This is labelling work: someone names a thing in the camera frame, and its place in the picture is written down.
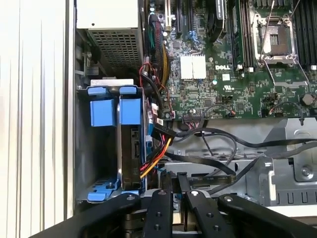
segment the blue plastic tab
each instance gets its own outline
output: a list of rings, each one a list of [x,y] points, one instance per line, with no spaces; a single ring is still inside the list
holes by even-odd
[[[118,185],[120,184],[120,180],[100,180],[95,183],[93,186],[94,191],[89,192],[87,196],[87,200],[91,202],[102,202],[107,200],[113,191],[118,189]]]
[[[91,101],[91,126],[115,126],[114,99]]]
[[[141,99],[120,99],[120,124],[141,125]]]
[[[109,92],[106,88],[103,87],[93,87],[88,88],[88,95],[89,96],[99,96],[99,97],[106,97],[108,96]]]
[[[119,89],[119,92],[121,95],[137,94],[137,88],[136,87],[121,87]]]

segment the green circuit board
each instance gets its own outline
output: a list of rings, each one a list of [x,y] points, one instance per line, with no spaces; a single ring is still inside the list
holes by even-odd
[[[186,24],[183,25],[184,33],[181,37],[171,33],[166,39],[166,47],[172,60],[167,88],[173,112],[170,113],[167,96],[163,93],[164,119],[183,120],[184,117],[199,117],[208,106],[214,104],[226,105],[233,109],[237,119],[298,117],[298,109],[293,105],[284,105],[276,109],[271,116],[268,116],[267,112],[280,102],[290,101],[299,104],[303,95],[307,93],[315,95],[317,71],[304,69],[305,76],[300,66],[296,64],[270,65],[274,84],[265,67],[256,66],[254,72],[235,70],[230,29],[221,40],[210,43],[206,30],[208,14],[205,2],[199,1],[198,4],[193,1],[193,6],[193,30],[197,33],[199,43],[193,46],[187,39]],[[272,16],[282,17],[289,13],[290,8],[274,9]],[[256,6],[252,6],[251,10],[265,17],[270,12],[269,8],[256,8]],[[198,53],[205,56],[207,77],[181,79],[180,56]],[[317,108],[316,100],[311,105],[303,107],[306,117],[311,116],[312,108]],[[227,114],[228,111],[219,107],[210,110],[205,119],[225,118]]]

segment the gray metal panel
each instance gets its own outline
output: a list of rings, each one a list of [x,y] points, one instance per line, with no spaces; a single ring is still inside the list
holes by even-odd
[[[0,237],[64,220],[66,1],[0,1]]]

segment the black cable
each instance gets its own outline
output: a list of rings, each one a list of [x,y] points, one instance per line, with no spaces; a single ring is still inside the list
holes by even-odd
[[[158,107],[160,110],[162,110],[163,109],[163,102],[162,102],[162,98],[160,97],[158,87],[155,85],[155,83],[149,77],[147,77],[143,73],[141,73],[141,77],[142,77],[142,80],[147,82],[152,87],[152,89],[156,95],[157,101],[158,101]]]
[[[270,154],[268,156],[273,158],[273,159],[285,159],[285,158],[292,157],[294,155],[298,155],[299,153],[303,152],[304,150],[312,149],[315,147],[317,147],[317,142],[310,142],[310,143],[302,145],[301,147],[299,147],[295,150],[290,150],[290,151],[281,152],[281,153],[274,153],[274,154]]]
[[[229,159],[226,161],[225,165],[228,166],[231,161],[234,159],[236,153],[237,153],[237,149],[238,149],[238,146],[237,146],[237,142],[234,140],[234,138],[228,134],[212,134],[213,136],[224,136],[224,137],[227,137],[229,138],[230,140],[232,140],[233,144],[234,144],[234,147],[233,147],[233,151],[229,157]],[[211,172],[210,174],[206,175],[208,177],[210,176],[214,176],[215,174],[219,173],[220,172],[220,169],[217,169],[213,172]]]
[[[294,105],[295,107],[297,107],[298,113],[299,113],[299,116],[300,116],[299,121],[301,122],[301,125],[304,125],[304,120],[305,120],[305,118],[304,118],[303,109],[302,109],[298,104],[293,103],[293,102],[287,101],[287,102],[282,102],[282,103],[276,104],[274,107],[271,108],[271,110],[269,110],[269,115],[271,115],[272,112],[273,112],[276,108],[278,108],[278,107],[280,107],[280,106],[282,106],[282,105],[284,105],[284,104],[292,104],[292,105]]]
[[[169,152],[165,152],[165,155],[173,160],[178,160],[182,162],[195,163],[201,165],[208,165],[220,169],[225,172],[227,175],[235,175],[236,173],[230,169],[228,166],[224,165],[222,162],[213,159],[201,158],[196,156],[181,156],[174,155]]]
[[[203,141],[204,141],[204,143],[205,143],[205,145],[206,145],[206,147],[207,147],[207,149],[208,149],[210,155],[213,156],[213,152],[212,152],[212,150],[211,150],[211,148],[210,148],[208,142],[206,141],[205,133],[204,133],[204,132],[202,132],[202,139],[203,139]]]
[[[312,148],[316,148],[317,147],[317,142],[311,142],[311,143],[308,143],[308,144],[305,144],[305,145],[302,145],[301,147],[295,149],[295,150],[290,150],[290,151],[287,151],[287,152],[283,152],[283,153],[275,153],[275,154],[271,154],[271,155],[268,155],[267,157],[271,157],[273,159],[284,159],[284,158],[289,158],[291,156],[294,156],[294,155],[298,155],[299,153],[305,151],[305,150],[308,150],[308,149],[312,149]],[[238,182],[248,171],[251,170],[251,168],[254,166],[254,164],[259,160],[261,159],[262,157],[258,157],[256,159],[254,159],[252,162],[250,162],[236,177],[236,181],[234,181],[233,183],[231,184],[226,184],[226,185],[220,185],[220,186],[217,186],[215,188],[213,188],[212,190],[208,190],[207,192],[212,195],[212,194],[215,194],[221,190],[224,190],[225,188],[228,188],[232,185],[234,185],[236,182]]]
[[[219,105],[218,105],[218,104],[211,105],[211,106],[207,107],[207,108],[204,110],[203,114],[202,114],[202,119],[201,119],[201,121],[200,121],[201,127],[203,127],[204,120],[205,120],[205,117],[206,117],[207,112],[208,112],[211,108],[216,108],[216,107],[224,108],[224,109],[226,109],[226,110],[228,110],[228,111],[230,111],[230,112],[233,112],[229,107],[224,106],[224,105],[221,105],[221,104],[219,104]]]
[[[230,184],[225,184],[225,185],[220,185],[217,186],[211,190],[207,190],[207,192],[212,195],[215,194],[221,190],[224,190],[232,185],[234,185],[235,183],[237,183],[253,166],[254,164],[260,159],[261,157],[256,158],[255,160],[253,160],[252,162],[250,162],[236,177],[236,180],[233,183]]]
[[[189,136],[197,133],[197,132],[211,132],[211,134],[205,134],[204,136],[211,136],[213,133],[220,133],[220,134],[227,134],[230,135],[234,140],[244,146],[250,147],[250,148],[262,148],[262,147],[271,147],[271,146],[280,146],[280,145],[295,145],[295,144],[301,144],[301,143],[306,143],[310,141],[317,141],[317,139],[287,139],[287,140],[274,140],[274,141],[267,141],[267,142],[262,142],[262,143],[249,143],[243,139],[240,139],[239,137],[236,137],[235,135],[232,135],[224,130],[216,129],[216,128],[195,128],[190,131],[185,131],[185,132],[178,132],[176,133],[176,137],[182,137],[182,139],[186,139]]]

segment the black plastic arm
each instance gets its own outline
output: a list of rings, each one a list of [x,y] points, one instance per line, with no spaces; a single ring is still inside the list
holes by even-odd
[[[218,207],[233,218],[243,237],[317,237],[317,229],[233,194],[220,196]]]
[[[103,218],[124,213],[128,208],[136,206],[140,201],[140,197],[135,194],[122,194],[37,233],[30,238],[79,238],[87,227]]]

